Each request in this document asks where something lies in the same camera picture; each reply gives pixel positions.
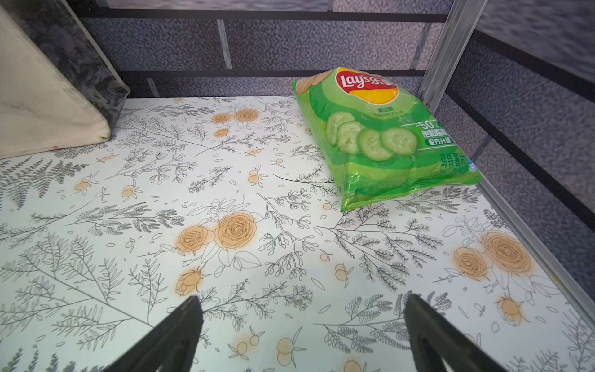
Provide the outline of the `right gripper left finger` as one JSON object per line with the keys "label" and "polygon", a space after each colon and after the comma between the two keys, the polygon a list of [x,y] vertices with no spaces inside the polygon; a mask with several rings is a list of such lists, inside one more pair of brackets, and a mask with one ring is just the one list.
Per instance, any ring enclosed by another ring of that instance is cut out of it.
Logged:
{"label": "right gripper left finger", "polygon": [[179,305],[107,371],[189,371],[204,324],[197,296]]}

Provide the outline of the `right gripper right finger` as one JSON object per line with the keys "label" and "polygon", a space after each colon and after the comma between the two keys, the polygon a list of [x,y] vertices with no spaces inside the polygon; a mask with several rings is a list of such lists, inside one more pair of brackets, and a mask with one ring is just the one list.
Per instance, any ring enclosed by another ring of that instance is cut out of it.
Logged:
{"label": "right gripper right finger", "polygon": [[420,296],[409,296],[404,320],[418,371],[503,371]]}

